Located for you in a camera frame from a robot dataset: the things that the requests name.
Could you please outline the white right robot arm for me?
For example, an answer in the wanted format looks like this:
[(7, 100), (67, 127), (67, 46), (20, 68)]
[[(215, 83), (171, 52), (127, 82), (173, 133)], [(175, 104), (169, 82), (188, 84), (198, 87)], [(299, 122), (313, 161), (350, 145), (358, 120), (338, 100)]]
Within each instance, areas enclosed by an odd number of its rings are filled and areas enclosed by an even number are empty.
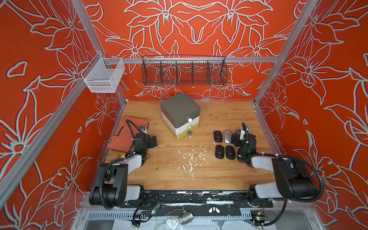
[(249, 203), (258, 204), (269, 198), (310, 203), (323, 196), (324, 180), (311, 163), (299, 157), (258, 153), (256, 136), (250, 134), (245, 123), (241, 125), (240, 134), (234, 140), (238, 161), (251, 168), (270, 171), (275, 176), (275, 182), (250, 185)]

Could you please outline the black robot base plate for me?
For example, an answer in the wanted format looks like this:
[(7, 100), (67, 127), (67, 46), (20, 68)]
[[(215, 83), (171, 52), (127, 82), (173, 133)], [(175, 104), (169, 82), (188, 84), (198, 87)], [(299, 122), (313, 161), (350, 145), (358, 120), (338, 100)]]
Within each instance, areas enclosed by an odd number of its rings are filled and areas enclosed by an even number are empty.
[(247, 218), (246, 210), (252, 212), (273, 207), (271, 199), (261, 199), (256, 203), (242, 190), (146, 190), (135, 206), (157, 208), (155, 217), (174, 216), (182, 211), (190, 211), (195, 217), (235, 217)]

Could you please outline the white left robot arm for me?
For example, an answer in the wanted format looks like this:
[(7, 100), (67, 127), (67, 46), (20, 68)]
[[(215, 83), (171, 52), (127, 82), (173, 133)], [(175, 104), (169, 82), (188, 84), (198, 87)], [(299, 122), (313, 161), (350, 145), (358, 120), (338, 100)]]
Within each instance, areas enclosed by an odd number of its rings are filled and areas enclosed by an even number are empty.
[(90, 205), (111, 210), (128, 203), (138, 207), (143, 202), (144, 186), (129, 185), (128, 175), (145, 164), (149, 149), (157, 147), (157, 138), (147, 134), (148, 126), (147, 119), (124, 118), (109, 146), (123, 154), (99, 166), (89, 194)]

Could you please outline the white drawer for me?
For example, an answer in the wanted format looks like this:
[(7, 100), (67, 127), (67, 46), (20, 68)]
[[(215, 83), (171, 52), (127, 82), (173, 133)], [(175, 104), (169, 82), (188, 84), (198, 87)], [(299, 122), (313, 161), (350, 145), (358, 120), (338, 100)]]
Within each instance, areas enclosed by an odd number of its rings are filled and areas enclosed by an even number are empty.
[(191, 122), (187, 122), (184, 125), (182, 125), (178, 128), (175, 128), (174, 125), (169, 121), (169, 119), (165, 116), (164, 113), (162, 113), (162, 116), (163, 116), (164, 122), (168, 125), (169, 129), (174, 132), (175, 135), (179, 135), (179, 134), (183, 133), (184, 131), (189, 130), (194, 125), (199, 124), (199, 120), (200, 120), (200, 116), (198, 116), (194, 119), (190, 118), (189, 120)]

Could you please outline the silver slim mouse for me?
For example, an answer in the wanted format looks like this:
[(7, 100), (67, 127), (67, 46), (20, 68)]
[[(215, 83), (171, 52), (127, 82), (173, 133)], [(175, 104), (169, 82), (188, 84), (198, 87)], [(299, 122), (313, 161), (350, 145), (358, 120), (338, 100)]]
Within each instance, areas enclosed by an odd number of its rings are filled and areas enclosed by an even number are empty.
[(232, 143), (232, 132), (228, 129), (224, 130), (223, 138), (226, 143), (231, 144)]

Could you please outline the grey AOC mouse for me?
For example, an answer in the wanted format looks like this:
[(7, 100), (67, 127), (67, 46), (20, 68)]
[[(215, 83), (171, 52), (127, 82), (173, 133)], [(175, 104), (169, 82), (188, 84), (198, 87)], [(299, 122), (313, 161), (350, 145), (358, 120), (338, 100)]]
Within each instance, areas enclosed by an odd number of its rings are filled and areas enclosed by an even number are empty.
[(223, 159), (225, 156), (225, 148), (222, 145), (217, 145), (215, 147), (215, 157), (217, 159)]

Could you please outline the yellow bottom drawer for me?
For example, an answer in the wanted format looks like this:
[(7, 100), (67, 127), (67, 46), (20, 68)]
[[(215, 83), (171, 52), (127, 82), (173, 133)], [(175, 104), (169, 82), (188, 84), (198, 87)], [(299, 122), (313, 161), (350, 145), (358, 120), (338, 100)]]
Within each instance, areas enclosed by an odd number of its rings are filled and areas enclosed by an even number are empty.
[(168, 125), (168, 123), (166, 121), (163, 121), (163, 123), (165, 124), (165, 126), (168, 128), (168, 130), (170, 131), (170, 133), (177, 139), (180, 140), (183, 137), (187, 136), (187, 135), (191, 135), (196, 129), (198, 129), (199, 127), (199, 123), (193, 125), (191, 128), (186, 129), (185, 131), (179, 133), (179, 134), (175, 134), (175, 132), (170, 128), (170, 126)]

